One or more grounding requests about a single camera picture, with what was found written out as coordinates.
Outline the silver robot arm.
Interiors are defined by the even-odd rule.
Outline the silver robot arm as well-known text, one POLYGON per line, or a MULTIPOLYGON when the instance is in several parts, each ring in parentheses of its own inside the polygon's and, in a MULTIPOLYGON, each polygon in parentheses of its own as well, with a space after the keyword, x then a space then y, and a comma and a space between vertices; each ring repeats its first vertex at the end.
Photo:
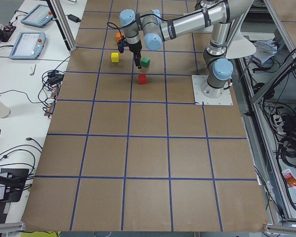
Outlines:
POLYGON ((158 50, 163 42, 174 40, 194 31, 212 27, 210 42, 203 58, 208 68, 207 80, 201 85, 201 92, 208 98, 219 98, 226 89, 225 83, 231 78, 233 64, 226 56, 227 44, 232 34, 239 29, 239 18, 245 15, 252 5, 251 0, 201 0, 201 7, 192 13, 174 19, 162 20, 160 11, 152 9, 136 13, 132 9, 120 12, 119 20, 124 35, 118 41, 120 53, 128 47, 133 53, 137 68, 141 68, 143 31, 145 45, 149 50, 158 50))

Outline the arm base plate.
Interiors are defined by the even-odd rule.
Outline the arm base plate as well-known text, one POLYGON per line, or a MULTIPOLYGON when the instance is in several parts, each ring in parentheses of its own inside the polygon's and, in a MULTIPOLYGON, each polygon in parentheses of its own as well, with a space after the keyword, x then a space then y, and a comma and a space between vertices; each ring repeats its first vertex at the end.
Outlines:
POLYGON ((222 88, 212 88, 208 85, 207 75, 192 75, 194 103, 196 105, 232 106, 228 81, 222 88))

